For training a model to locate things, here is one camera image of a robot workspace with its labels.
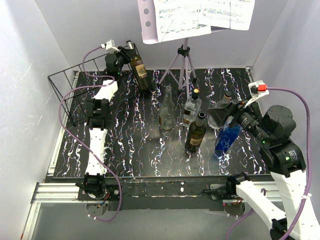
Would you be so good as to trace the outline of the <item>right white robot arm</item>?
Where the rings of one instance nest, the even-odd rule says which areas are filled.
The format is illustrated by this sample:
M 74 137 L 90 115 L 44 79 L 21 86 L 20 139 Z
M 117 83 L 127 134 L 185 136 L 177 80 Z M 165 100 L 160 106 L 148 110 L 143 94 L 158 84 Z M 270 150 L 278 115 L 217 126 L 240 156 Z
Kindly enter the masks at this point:
M 284 210 L 260 193 L 244 173 L 227 178 L 227 195 L 244 199 L 266 224 L 273 240 L 318 240 L 320 224 L 311 195 L 305 193 L 306 163 L 301 149 L 290 139 L 296 128 L 291 110 L 273 105 L 261 115 L 255 102 L 246 107 L 244 102 L 232 101 L 207 112 L 219 127 L 232 117 L 232 127 L 242 127 L 261 144 L 262 160 L 275 181 Z

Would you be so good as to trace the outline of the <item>blue square bottle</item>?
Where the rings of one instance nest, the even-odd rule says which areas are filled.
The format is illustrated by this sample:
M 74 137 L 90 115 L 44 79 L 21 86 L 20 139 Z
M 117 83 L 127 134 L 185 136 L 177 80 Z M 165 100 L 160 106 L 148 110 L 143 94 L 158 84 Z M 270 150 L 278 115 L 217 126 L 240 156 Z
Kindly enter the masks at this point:
M 215 150 L 226 152 L 238 138 L 242 129 L 243 128 L 238 124 L 230 126 L 230 123 L 226 122 L 216 139 Z

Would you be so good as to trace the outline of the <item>dark green wine bottle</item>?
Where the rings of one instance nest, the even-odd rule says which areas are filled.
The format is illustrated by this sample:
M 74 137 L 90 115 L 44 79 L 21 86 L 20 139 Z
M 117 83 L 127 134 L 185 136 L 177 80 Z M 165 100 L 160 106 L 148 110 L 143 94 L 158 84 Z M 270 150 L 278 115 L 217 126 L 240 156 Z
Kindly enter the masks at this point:
M 145 68 L 145 65 L 143 63 L 143 60 L 139 53 L 137 52 L 135 48 L 135 44 L 132 43 L 131 40 L 126 41 L 126 45 L 129 50 L 131 50 L 132 53 L 130 55 L 132 56 L 130 61 L 130 67 L 133 71 L 134 78 L 137 83 L 138 90 L 141 93 L 147 92 L 151 87 L 151 81 L 148 77 L 147 70 Z

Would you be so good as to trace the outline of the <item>green wine bottle silver neck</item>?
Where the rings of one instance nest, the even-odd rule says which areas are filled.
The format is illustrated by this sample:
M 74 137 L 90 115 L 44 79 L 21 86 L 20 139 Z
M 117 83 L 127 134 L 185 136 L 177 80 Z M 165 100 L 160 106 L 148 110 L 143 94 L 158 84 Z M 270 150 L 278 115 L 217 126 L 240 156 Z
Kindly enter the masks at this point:
M 185 142 L 187 151 L 196 152 L 199 149 L 207 130 L 205 119 L 206 114 L 201 111 L 198 113 L 195 121 L 190 124 Z

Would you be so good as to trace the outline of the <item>small clear glass bottle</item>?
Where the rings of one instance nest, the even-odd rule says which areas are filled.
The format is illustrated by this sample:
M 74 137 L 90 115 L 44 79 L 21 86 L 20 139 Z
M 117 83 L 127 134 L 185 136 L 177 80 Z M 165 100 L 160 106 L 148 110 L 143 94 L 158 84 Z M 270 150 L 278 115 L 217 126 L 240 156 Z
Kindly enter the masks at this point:
M 226 91 L 224 93 L 224 96 L 221 98 L 221 100 L 217 101 L 214 105 L 213 108 L 215 107 L 221 107 L 223 104 L 227 104 L 231 101 L 232 98 L 232 93 L 230 91 Z M 207 117 L 207 123 L 208 126 L 214 130 L 219 130 L 221 127 L 218 127 L 215 120 L 212 118 L 212 116 L 209 114 Z

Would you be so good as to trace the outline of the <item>tall clear bottle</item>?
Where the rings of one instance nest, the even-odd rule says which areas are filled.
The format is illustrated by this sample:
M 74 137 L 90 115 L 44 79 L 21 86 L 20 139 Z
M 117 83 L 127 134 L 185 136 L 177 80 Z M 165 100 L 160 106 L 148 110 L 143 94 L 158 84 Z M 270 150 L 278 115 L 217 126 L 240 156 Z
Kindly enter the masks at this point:
M 172 87 L 167 85 L 164 90 L 164 98 L 159 108 L 159 124 L 163 130 L 170 130 L 175 124 L 175 109 L 172 99 Z

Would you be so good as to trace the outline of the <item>clear bottle black cap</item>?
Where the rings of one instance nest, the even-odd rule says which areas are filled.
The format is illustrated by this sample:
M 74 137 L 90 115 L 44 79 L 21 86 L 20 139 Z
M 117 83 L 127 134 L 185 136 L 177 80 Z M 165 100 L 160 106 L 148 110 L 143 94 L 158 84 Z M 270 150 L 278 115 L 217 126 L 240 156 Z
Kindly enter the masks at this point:
M 195 88 L 185 102 L 182 116 L 182 125 L 187 128 L 192 122 L 196 120 L 197 115 L 201 109 L 202 100 L 199 98 L 199 94 L 199 89 Z

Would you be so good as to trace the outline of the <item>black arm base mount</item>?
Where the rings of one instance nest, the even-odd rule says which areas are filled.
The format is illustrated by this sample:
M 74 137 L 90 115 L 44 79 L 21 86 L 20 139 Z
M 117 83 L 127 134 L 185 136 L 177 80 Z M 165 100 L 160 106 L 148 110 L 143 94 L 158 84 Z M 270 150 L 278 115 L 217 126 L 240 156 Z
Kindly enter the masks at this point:
M 116 210 L 222 211 L 227 193 L 226 176 L 114 177 L 89 176 L 75 184 L 79 200 L 104 203 Z

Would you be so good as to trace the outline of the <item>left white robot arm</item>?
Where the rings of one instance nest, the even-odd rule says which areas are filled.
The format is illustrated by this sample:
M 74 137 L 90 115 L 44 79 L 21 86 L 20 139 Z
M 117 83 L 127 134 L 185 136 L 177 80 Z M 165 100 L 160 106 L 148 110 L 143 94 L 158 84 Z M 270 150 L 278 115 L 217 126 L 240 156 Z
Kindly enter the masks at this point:
M 104 182 L 107 169 L 95 156 L 103 161 L 107 129 L 112 123 L 110 100 L 120 85 L 123 66 L 129 64 L 136 53 L 133 46 L 107 47 L 103 44 L 101 47 L 109 52 L 105 56 L 106 69 L 100 77 L 102 87 L 85 103 L 86 125 L 90 137 L 89 148 L 93 153 L 88 157 L 82 189 L 95 200 L 104 199 L 107 195 Z

